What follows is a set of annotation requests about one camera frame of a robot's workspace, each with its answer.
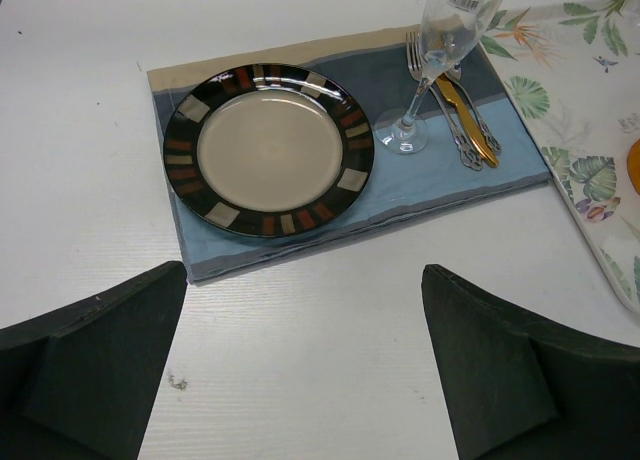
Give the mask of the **golden braided bread bun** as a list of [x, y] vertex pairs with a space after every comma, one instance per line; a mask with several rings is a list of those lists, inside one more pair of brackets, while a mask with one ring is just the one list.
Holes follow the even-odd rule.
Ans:
[[626, 169], [631, 185], [637, 195], [640, 194], [640, 140], [629, 149], [626, 159]]

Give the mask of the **gold table knife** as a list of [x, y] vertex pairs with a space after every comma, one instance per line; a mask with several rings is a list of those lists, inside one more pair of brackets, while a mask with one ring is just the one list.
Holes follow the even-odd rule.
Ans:
[[440, 75], [436, 79], [436, 85], [440, 90], [443, 98], [447, 103], [452, 105], [458, 115], [459, 121], [465, 130], [465, 133], [480, 157], [491, 167], [496, 168], [499, 165], [497, 155], [489, 148], [489, 145], [476, 124], [473, 116], [463, 98], [455, 89], [454, 84], [444, 75]]

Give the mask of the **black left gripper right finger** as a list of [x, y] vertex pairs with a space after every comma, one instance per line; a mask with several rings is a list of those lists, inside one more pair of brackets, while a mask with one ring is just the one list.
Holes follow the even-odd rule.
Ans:
[[440, 265], [422, 298], [461, 459], [636, 459], [639, 350], [512, 304]]

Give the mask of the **silver fork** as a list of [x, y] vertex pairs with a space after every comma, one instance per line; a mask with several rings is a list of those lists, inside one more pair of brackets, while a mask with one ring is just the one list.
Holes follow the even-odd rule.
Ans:
[[[422, 78], [422, 65], [419, 59], [418, 34], [415, 31], [410, 31], [406, 34], [406, 58], [408, 69], [412, 78], [417, 82], [420, 82]], [[476, 151], [475, 147], [471, 144], [470, 140], [454, 122], [436, 90], [433, 87], [430, 87], [429, 92], [437, 102], [449, 126], [450, 132], [453, 136], [453, 140], [460, 153], [462, 164], [472, 170], [480, 171], [483, 168], [483, 161]]]

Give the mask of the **leaf patterned white tray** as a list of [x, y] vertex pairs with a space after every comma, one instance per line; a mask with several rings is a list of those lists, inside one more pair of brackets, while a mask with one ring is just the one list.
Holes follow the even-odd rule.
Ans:
[[500, 9], [481, 39], [616, 296], [639, 311], [639, 0]]

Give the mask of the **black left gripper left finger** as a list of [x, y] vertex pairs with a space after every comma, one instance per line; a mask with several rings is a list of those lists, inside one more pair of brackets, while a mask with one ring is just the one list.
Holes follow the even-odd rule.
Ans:
[[2, 458], [137, 458], [186, 288], [169, 261], [2, 329]]

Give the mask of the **black rimmed beige plate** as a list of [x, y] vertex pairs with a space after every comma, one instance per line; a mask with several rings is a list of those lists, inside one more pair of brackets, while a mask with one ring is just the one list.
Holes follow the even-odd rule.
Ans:
[[367, 116], [303, 67], [254, 63], [190, 90], [167, 122], [162, 161], [178, 199], [236, 234], [280, 238], [348, 210], [374, 166]]

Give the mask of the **clear wine glass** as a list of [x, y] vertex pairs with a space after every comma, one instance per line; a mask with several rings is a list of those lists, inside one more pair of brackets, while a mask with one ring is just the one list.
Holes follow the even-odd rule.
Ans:
[[390, 151], [413, 154], [427, 144], [418, 111], [435, 80], [460, 62], [479, 42], [503, 0], [427, 0], [418, 36], [421, 73], [404, 115], [389, 111], [376, 123], [376, 137]]

